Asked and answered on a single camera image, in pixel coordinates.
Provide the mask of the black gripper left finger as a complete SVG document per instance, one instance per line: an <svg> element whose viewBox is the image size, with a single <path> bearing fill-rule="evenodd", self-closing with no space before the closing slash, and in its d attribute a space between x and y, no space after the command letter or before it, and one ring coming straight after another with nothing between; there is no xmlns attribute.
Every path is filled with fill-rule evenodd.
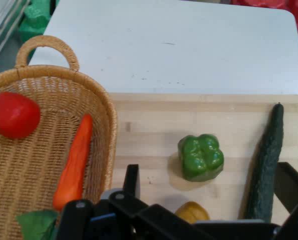
<svg viewBox="0 0 298 240"><path fill-rule="evenodd" d="M207 240L209 235L164 207L138 198L139 166L127 166L122 189L93 204L67 203L56 234L58 240Z"/></svg>

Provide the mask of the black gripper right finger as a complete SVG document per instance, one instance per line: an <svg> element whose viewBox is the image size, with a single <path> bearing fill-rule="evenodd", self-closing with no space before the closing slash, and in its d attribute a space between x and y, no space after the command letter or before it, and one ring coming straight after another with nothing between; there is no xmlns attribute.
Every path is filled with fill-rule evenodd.
<svg viewBox="0 0 298 240"><path fill-rule="evenodd" d="M298 240L298 171L287 162L279 162L275 173L274 193L288 218L277 230L276 240Z"/></svg>

